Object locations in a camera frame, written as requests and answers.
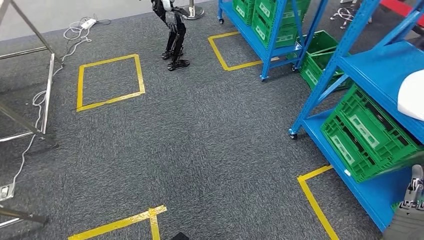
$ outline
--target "metal pole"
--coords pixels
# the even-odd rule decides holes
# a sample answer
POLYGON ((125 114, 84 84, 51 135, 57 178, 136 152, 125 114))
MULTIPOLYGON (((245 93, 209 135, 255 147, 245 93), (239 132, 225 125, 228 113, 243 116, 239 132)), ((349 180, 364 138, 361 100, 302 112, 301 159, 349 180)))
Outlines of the metal pole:
POLYGON ((25 55, 25 54, 32 54, 32 53, 36 53, 36 52, 41 52, 41 51, 44 51, 44 50, 47 50, 47 49, 48 49, 47 47, 41 46, 41 47, 29 49, 29 50, 18 51, 18 52, 15 52, 15 53, 9 53, 9 54, 6 54, 6 55, 1 55, 0 60, 13 58, 13 57, 17 57, 17 56, 21 56, 21 55, 25 55))
POLYGON ((23 211, 16 211, 5 207, 0 207, 0 216, 29 220, 40 224, 45 224, 47 222, 47 218, 44 216, 39 216, 23 211))
POLYGON ((16 5, 14 0, 10 1, 10 4, 14 7, 16 12, 20 15, 20 17, 25 21, 26 24, 31 28, 31 30, 37 35, 37 37, 40 39, 40 41, 44 44, 44 46, 50 51, 50 53, 55 55, 56 61, 60 63, 60 65, 63 64, 62 60, 58 57, 57 54, 55 54, 55 51, 52 49, 52 47, 47 43, 47 41, 44 39, 44 37, 41 35, 41 33, 37 30, 37 28, 30 22, 30 20, 27 18, 27 16, 22 12, 22 10, 16 5))
POLYGON ((49 114, 50 94, 52 91, 53 68, 55 67, 55 54, 50 57, 50 68, 48 69, 47 88, 45 90, 44 114, 42 117, 41 132, 46 134, 47 115, 49 114))
POLYGON ((6 114, 9 118, 11 118, 13 121, 21 124, 31 132, 33 132, 35 135, 39 136, 40 138, 44 138, 49 144, 52 146, 56 146, 56 143, 48 137, 47 135, 43 134, 41 131, 39 131, 37 128, 35 128, 31 123, 29 123, 25 118, 21 117, 14 111, 12 111, 10 108, 8 108, 6 105, 4 105, 2 102, 0 102, 0 112, 3 112, 6 114))
POLYGON ((5 228, 5 227, 8 227, 8 226, 13 225, 13 224, 20 223, 22 221, 23 221, 23 219, 14 218, 12 220, 2 222, 2 223, 0 223, 0 229, 5 228))
POLYGON ((34 133, 32 131, 26 131, 26 132, 22 132, 22 133, 18 133, 15 135, 10 135, 10 136, 4 136, 4 137, 0 137, 0 143, 1 142, 7 142, 9 140, 13 140, 13 139, 20 139, 29 135, 33 135, 34 133))
POLYGON ((188 12, 188 20, 195 20, 203 17, 205 10, 200 6, 195 6, 195 0, 190 0, 188 6, 183 7, 188 12))

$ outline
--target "shelf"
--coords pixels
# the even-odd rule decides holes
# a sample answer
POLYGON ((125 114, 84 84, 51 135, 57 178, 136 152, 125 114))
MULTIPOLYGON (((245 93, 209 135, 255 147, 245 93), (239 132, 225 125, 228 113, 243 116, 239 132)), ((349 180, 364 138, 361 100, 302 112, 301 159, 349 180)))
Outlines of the shelf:
POLYGON ((424 143, 424 121, 398 111, 398 92, 404 79, 424 69, 424 52, 406 41, 378 50, 341 57, 337 65, 404 128, 424 143))
POLYGON ((332 111, 333 109, 308 117, 303 121, 302 126, 362 205, 363 209, 365 209, 377 227, 383 231, 390 224, 394 215, 391 204, 404 199, 405 191, 411 181, 411 169, 407 167, 359 184, 356 183, 352 177, 345 173, 346 168, 342 161, 321 132, 321 125, 332 111))
MULTIPOLYGON (((258 37, 255 35, 253 29, 250 26, 247 26, 240 17, 233 10, 233 3, 231 1, 223 2, 221 4, 222 11, 227 15, 232 24, 237 28, 237 30, 241 33, 244 39, 249 43, 251 48, 255 51, 255 53, 259 56, 259 58, 263 61, 267 61, 267 49, 262 45, 262 42, 259 41, 258 37)), ((275 48, 271 53, 271 58, 287 55, 294 51, 301 50, 302 46, 296 42, 295 45, 292 46, 283 46, 275 48)))

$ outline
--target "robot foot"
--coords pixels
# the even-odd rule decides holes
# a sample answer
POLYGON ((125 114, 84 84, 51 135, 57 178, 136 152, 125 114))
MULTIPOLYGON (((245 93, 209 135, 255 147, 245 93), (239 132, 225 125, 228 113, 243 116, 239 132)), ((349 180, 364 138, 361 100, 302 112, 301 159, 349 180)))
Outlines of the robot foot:
MULTIPOLYGON (((184 46, 182 46, 181 50, 179 51, 179 54, 178 54, 179 57, 181 57, 184 54, 183 48, 184 48, 184 46)), ((162 53, 161 57, 162 57, 163 60, 168 60, 168 59, 172 58, 173 56, 174 56, 174 51, 172 50, 172 51, 166 51, 166 52, 162 53)))
POLYGON ((177 70, 177 69, 182 69, 182 68, 188 67, 189 65, 190 65, 190 62, 188 60, 180 59, 180 60, 177 60, 175 62, 171 62, 170 64, 168 64, 168 70, 174 71, 174 70, 177 70))

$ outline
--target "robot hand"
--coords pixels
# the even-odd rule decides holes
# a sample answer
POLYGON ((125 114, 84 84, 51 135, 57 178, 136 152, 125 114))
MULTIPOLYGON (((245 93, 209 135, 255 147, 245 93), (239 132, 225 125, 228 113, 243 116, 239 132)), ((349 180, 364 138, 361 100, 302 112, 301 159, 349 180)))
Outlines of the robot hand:
POLYGON ((171 32, 173 32, 173 33, 178 32, 177 16, 176 16, 175 12, 167 11, 165 13, 165 21, 166 21, 166 25, 168 26, 169 30, 171 30, 171 32))
POLYGON ((414 165, 405 197, 394 212, 391 223, 383 232, 384 240, 424 239, 424 201, 419 201, 423 189, 423 167, 414 165))

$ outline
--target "floor marking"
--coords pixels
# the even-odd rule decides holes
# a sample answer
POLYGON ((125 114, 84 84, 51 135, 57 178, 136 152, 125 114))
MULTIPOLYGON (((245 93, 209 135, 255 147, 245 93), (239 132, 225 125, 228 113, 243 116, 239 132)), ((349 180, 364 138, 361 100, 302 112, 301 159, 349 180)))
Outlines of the floor marking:
POLYGON ((150 208, 148 212, 150 214, 151 239, 161 240, 161 236, 159 234, 158 218, 156 217, 155 209, 150 208))
POLYGON ((115 103, 121 100, 125 100, 125 99, 129 99, 129 98, 134 98, 137 96, 140 96, 141 94, 144 94, 145 91, 145 85, 143 82, 143 73, 142 73, 142 67, 140 65, 140 57, 138 54, 130 54, 127 56, 120 56, 120 57, 115 57, 112 59, 107 59, 107 60, 102 60, 102 61, 97 61, 97 62, 92 62, 92 63, 88 63, 88 64, 83 64, 81 66, 79 66, 79 74, 78 74, 78 85, 76 88, 76 111, 77 112, 81 112, 87 109, 93 109, 105 104, 111 104, 111 103, 115 103), (131 94, 127 94, 127 95, 123 95, 123 96, 119 96, 119 97, 115 97, 106 101, 101 101, 101 102, 95 102, 95 103, 91 103, 91 104, 87 104, 87 105, 83 105, 83 85, 84 85, 84 71, 86 68, 89 67, 94 67, 97 65, 101 65, 101 64, 108 64, 108 63, 112 63, 112 62, 116 62, 116 61, 121 61, 121 60, 125 60, 125 59, 131 59, 134 58, 135 61, 135 70, 137 72, 137 81, 138 81, 138 88, 139 91, 138 92, 134 92, 131 94))
POLYGON ((323 211, 321 210, 320 206, 318 205, 317 200, 315 200, 314 195, 312 194, 311 190, 309 189, 308 184, 306 183, 306 180, 313 178, 319 174, 322 174, 330 169, 332 169, 333 166, 323 166, 317 170, 314 170, 310 173, 307 173, 305 175, 301 175, 297 177, 297 181, 300 184, 300 187, 303 190, 303 193, 305 194, 307 200, 310 203, 310 206, 312 207, 313 211, 315 212, 316 216, 318 217, 319 221, 321 222, 322 226, 324 227, 325 231, 327 232, 328 236, 331 240, 339 240, 339 237, 337 237, 336 232, 334 231, 333 227, 330 225, 329 221, 327 220, 326 216, 324 215, 323 211))
MULTIPOLYGON (((233 36, 233 35, 237 35, 237 34, 240 34, 240 32, 238 32, 238 31, 227 32, 227 33, 224 33, 224 34, 213 35, 213 36, 210 36, 210 37, 207 38, 210 46, 212 47, 212 50, 215 52, 216 58, 218 58, 219 63, 221 63, 222 68, 225 71, 234 71, 234 70, 238 70, 238 69, 247 68, 247 67, 262 64, 263 62, 261 60, 258 60, 258 61, 243 63, 243 64, 236 65, 236 66, 228 66, 227 65, 227 63, 223 59, 223 56, 221 55, 220 51, 218 50, 217 45, 214 42, 214 39, 224 38, 224 37, 233 36)), ((271 61, 276 61, 276 60, 279 60, 279 59, 280 58, 278 58, 276 56, 276 57, 271 58, 271 61)))
POLYGON ((153 240, 160 240, 158 219, 157 219, 156 215, 161 214, 163 212, 166 212, 166 210, 167 210, 167 207, 164 206, 164 205, 158 206, 158 207, 155 207, 155 208, 149 208, 148 211, 142 212, 142 213, 137 214, 135 216, 130 216, 130 217, 127 217, 127 218, 124 218, 124 219, 121 219, 121 220, 118 220, 118 221, 115 221, 115 222, 112 222, 112 223, 109 223, 109 224, 106 224, 106 225, 103 225, 103 226, 96 227, 94 229, 91 229, 91 230, 88 230, 88 231, 85 231, 85 232, 81 232, 81 233, 72 235, 72 236, 68 237, 67 239, 68 240, 86 240, 86 239, 89 239, 89 238, 93 238, 95 236, 99 236, 101 234, 111 232, 111 231, 116 230, 116 229, 121 229, 121 228, 127 227, 131 224, 135 224, 135 223, 138 223, 140 221, 143 221, 143 220, 150 218, 151 235, 153 237, 153 240), (155 229, 152 226, 152 219, 151 218, 153 218, 153 221, 155 222, 155 225, 154 225, 155 229))

